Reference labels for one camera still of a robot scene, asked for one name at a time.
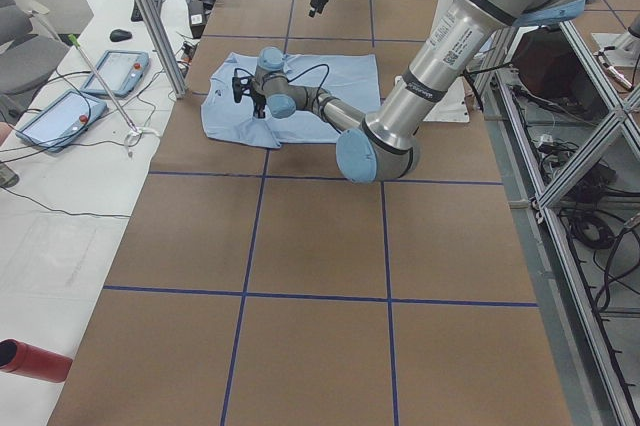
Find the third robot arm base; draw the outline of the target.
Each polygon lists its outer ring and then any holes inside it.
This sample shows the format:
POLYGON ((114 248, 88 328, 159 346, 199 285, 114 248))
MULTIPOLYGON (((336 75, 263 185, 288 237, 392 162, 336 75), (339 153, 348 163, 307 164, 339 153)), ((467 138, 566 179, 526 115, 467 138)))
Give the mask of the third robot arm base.
POLYGON ((639 59, 639 16, 623 33, 592 33, 596 55, 606 66, 632 68, 639 59))

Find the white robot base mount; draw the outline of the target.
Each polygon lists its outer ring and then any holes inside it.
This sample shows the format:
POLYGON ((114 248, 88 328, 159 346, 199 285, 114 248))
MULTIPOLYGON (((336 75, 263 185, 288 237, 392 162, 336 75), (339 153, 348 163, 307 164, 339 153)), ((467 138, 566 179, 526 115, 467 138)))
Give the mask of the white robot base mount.
POLYGON ((468 123, 470 117, 465 96, 464 82, 457 78, 444 98, 425 116, 424 122, 468 123))

